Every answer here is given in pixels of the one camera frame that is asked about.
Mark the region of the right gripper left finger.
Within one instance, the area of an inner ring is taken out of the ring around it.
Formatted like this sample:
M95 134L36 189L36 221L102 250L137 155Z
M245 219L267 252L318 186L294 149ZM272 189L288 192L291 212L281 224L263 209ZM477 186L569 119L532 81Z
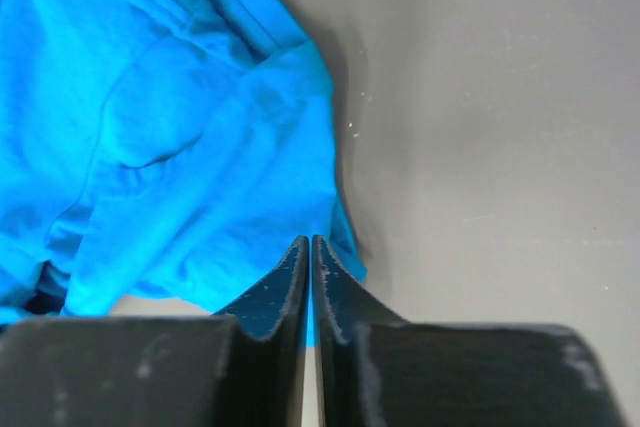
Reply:
M1 336L5 426L297 426L309 241L212 316L33 318Z

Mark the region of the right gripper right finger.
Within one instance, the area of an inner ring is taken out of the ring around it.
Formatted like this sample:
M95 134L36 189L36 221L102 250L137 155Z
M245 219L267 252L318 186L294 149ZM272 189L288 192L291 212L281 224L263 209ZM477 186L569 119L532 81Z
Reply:
M312 241L326 426L622 426L597 357L554 324L413 323Z

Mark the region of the blue t-shirt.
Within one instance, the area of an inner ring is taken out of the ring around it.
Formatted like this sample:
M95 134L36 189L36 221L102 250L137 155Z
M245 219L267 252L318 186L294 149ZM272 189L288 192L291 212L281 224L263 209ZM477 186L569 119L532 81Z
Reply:
M358 280L333 85L281 0L1 0L1 321L215 312L299 237Z

